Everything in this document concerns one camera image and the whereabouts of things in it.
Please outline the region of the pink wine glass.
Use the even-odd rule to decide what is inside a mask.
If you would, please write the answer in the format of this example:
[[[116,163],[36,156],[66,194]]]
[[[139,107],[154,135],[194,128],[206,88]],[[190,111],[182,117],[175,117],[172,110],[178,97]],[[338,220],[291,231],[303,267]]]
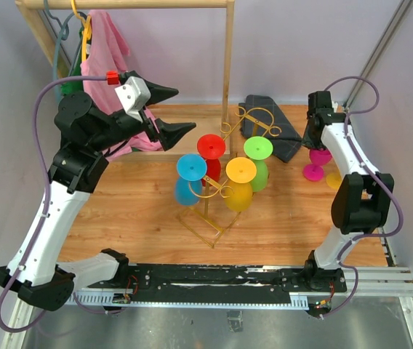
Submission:
[[[318,182],[324,178],[324,168],[323,166],[328,164],[332,155],[329,150],[309,150],[310,163],[307,164],[303,170],[302,174],[305,179],[312,182]]]

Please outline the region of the red wine glass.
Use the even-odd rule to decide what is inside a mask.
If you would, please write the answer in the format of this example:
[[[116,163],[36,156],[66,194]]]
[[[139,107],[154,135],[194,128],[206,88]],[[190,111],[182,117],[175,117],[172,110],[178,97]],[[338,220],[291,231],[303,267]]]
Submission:
[[[206,175],[216,182],[220,179],[222,169],[220,158],[224,155],[225,150],[225,141],[218,135],[203,135],[197,142],[197,151],[206,162]]]

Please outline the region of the blue wine glass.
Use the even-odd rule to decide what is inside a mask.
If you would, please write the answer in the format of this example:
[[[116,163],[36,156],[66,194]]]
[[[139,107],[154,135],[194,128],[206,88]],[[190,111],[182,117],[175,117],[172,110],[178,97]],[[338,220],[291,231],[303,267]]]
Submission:
[[[200,201],[202,178],[207,173],[207,163],[197,154],[181,156],[177,162],[179,175],[175,184],[175,199],[183,206],[193,206]]]

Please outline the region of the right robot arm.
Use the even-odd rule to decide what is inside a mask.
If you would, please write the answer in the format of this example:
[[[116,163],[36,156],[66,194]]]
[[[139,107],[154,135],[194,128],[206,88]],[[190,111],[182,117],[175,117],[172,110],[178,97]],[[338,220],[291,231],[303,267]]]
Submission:
[[[362,238],[386,223],[394,179],[366,157],[347,114],[333,108],[330,92],[309,94],[307,120],[305,146],[329,151],[342,182],[331,206],[333,226],[305,261],[303,281],[312,291],[344,292],[342,263]]]

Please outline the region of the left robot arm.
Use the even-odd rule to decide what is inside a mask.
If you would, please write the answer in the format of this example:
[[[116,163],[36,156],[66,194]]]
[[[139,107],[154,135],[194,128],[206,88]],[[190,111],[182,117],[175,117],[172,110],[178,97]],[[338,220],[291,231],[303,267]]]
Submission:
[[[55,116],[61,146],[44,166],[44,197],[17,254],[0,266],[0,286],[42,310],[58,310],[74,292],[97,282],[119,288],[129,280],[127,256],[112,249],[78,262],[57,260],[77,214],[108,166],[105,151],[139,134],[169,150],[195,127],[193,122],[148,118],[147,107],[176,96],[175,88],[134,71],[110,72],[103,79],[114,86],[121,108],[104,113],[82,91],[61,99]]]

